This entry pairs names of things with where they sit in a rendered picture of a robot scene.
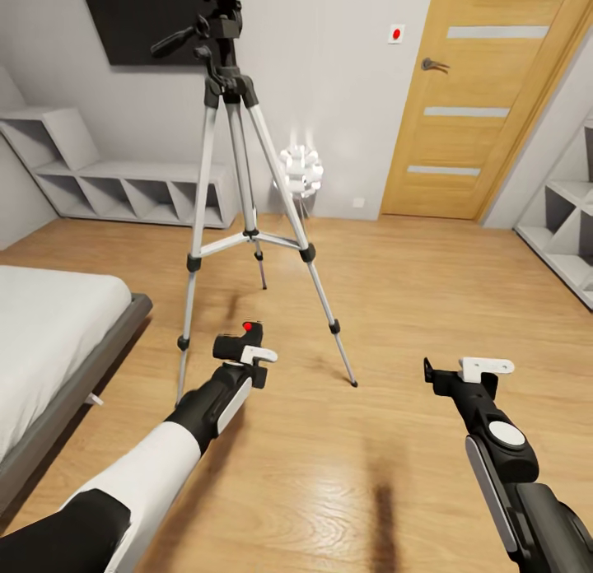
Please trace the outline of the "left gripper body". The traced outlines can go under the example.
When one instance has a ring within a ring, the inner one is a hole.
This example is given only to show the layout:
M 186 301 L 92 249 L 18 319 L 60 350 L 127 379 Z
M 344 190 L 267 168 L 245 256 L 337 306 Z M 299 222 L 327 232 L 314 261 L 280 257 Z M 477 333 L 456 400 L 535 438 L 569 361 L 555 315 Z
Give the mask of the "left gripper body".
M 249 365 L 246 363 L 246 368 L 252 373 L 252 385 L 253 388 L 263 389 L 266 383 L 266 376 L 268 376 L 268 368 L 261 366 Z

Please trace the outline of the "digital camera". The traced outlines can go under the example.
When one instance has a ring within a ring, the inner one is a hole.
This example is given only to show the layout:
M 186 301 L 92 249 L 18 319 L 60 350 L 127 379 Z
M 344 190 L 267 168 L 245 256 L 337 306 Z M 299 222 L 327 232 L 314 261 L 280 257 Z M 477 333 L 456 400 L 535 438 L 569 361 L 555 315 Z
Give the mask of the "digital camera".
M 261 348 L 264 335 L 263 325 L 259 322 L 250 321 L 244 322 L 243 326 L 247 332 L 242 338 L 229 335 L 219 335 L 216 337 L 212 350 L 215 358 L 240 362 L 246 345 Z M 259 360 L 253 360 L 253 365 L 259 366 Z

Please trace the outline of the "camera tripod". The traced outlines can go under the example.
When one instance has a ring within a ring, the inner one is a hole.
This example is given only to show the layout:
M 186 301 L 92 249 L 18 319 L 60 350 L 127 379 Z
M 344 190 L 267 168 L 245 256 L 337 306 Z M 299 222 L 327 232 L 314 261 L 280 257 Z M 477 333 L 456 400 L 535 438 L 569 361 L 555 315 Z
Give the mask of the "camera tripod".
M 210 0 L 204 0 L 210 2 Z M 348 363 L 347 356 L 343 349 L 343 345 L 339 338 L 340 325 L 337 319 L 333 318 L 328 301 L 325 297 L 323 287 L 321 286 L 318 273 L 314 265 L 315 246 L 308 244 L 306 240 L 305 229 L 302 224 L 301 217 L 297 214 L 292 196 L 289 193 L 284 174 L 277 155 L 273 149 L 272 142 L 268 135 L 268 130 L 265 126 L 264 118 L 262 117 L 259 107 L 259 101 L 254 90 L 254 81 L 249 76 L 242 76 L 238 66 L 234 67 L 232 63 L 230 38 L 240 38 L 244 30 L 241 3 L 240 0 L 217 0 L 218 9 L 215 9 L 210 15 L 202 17 L 196 15 L 187 30 L 179 31 L 165 38 L 160 43 L 151 48 L 151 55 L 157 61 L 166 58 L 174 50 L 186 44 L 187 40 L 197 36 L 199 40 L 208 40 L 209 38 L 216 39 L 219 44 L 219 51 L 221 55 L 221 66 L 214 66 L 212 62 L 212 51 L 207 45 L 201 46 L 194 50 L 194 57 L 197 60 L 204 60 L 207 64 L 208 77 L 205 81 L 204 93 L 204 122 L 203 122 L 203 139 L 201 142 L 201 150 L 198 164 L 198 180 L 195 184 L 195 214 L 194 226 L 192 234 L 191 252 L 187 257 L 187 269 L 189 270 L 189 283 L 187 290 L 187 300 L 184 317 L 184 334 L 178 339 L 178 346 L 182 349 L 182 358 L 180 364 L 180 381 L 178 388 L 178 396 L 175 407 L 179 405 L 180 398 L 182 398 L 182 388 L 184 382 L 184 368 L 186 362 L 187 349 L 190 342 L 190 320 L 194 299 L 194 286 L 196 280 L 196 272 L 201 268 L 203 256 L 208 256 L 211 253 L 216 253 L 222 249 L 237 245 L 243 241 L 249 243 L 256 243 L 256 252 L 254 256 L 259 261 L 261 276 L 263 280 L 263 287 L 266 289 L 264 268 L 263 268 L 263 252 L 261 251 L 259 242 L 264 241 L 273 245 L 279 245 L 291 249 L 299 250 L 301 258 L 304 263 L 307 263 L 317 293 L 320 297 L 325 314 L 329 321 L 329 328 L 334 335 L 335 340 L 339 346 L 345 366 L 348 370 L 349 377 L 352 381 L 352 386 L 357 387 L 357 382 L 354 379 L 352 370 Z M 238 235 L 230 236 L 217 243 L 202 246 L 203 233 L 203 219 L 205 216 L 205 207 L 207 192 L 208 192 L 208 172 L 210 172 L 212 145 L 214 139 L 214 128 L 216 125 L 216 115 L 219 108 L 219 97 L 222 96 L 224 105 L 226 107 L 229 125 L 231 130 L 232 148 L 236 163 L 236 173 L 240 190 L 240 200 L 242 205 L 242 212 L 245 219 L 245 230 Z M 242 124 L 242 115 L 240 103 L 241 99 L 245 104 L 250 120 L 254 125 L 257 133 L 260 146 L 267 160 L 268 167 L 273 175 L 275 184 L 277 185 L 280 198 L 285 207 L 286 215 L 289 217 L 292 229 L 294 230 L 296 240 L 291 240 L 270 233 L 258 231 L 256 218 L 257 209 L 254 205 L 254 195 L 252 183 L 250 178 L 249 162 L 247 156 L 247 148 L 245 145 L 245 135 Z

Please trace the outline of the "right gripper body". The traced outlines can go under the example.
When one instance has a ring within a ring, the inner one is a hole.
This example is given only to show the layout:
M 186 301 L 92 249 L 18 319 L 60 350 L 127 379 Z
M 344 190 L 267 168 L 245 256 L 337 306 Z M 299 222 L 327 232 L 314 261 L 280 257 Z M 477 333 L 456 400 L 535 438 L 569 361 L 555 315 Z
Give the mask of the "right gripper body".
M 460 405 L 470 398 L 486 398 L 493 402 L 497 383 L 497 376 L 490 373 L 482 373 L 480 383 L 465 383 L 457 375 L 457 371 L 434 370 L 432 391 L 436 395 L 449 396 L 454 399 L 454 403 L 460 411 Z

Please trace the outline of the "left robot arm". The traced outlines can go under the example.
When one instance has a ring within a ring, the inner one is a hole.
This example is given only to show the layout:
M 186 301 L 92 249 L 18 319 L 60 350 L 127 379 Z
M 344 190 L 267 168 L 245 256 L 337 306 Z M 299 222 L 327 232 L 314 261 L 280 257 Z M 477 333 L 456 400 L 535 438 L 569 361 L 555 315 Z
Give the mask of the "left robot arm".
M 133 573 L 209 443 L 251 388 L 263 389 L 268 348 L 245 346 L 198 391 L 182 394 L 165 421 L 55 513 L 0 538 L 0 573 Z

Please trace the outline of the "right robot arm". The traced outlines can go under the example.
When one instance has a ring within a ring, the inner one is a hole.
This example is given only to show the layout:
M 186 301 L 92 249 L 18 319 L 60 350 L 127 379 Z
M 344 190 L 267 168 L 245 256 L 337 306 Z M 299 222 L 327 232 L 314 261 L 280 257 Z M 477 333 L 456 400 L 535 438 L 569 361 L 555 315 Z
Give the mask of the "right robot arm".
M 466 451 L 504 548 L 520 573 L 593 573 L 593 537 L 547 484 L 535 482 L 539 461 L 525 434 L 493 402 L 497 375 L 510 360 L 463 356 L 460 371 L 434 370 L 424 378 L 449 396 L 465 421 Z

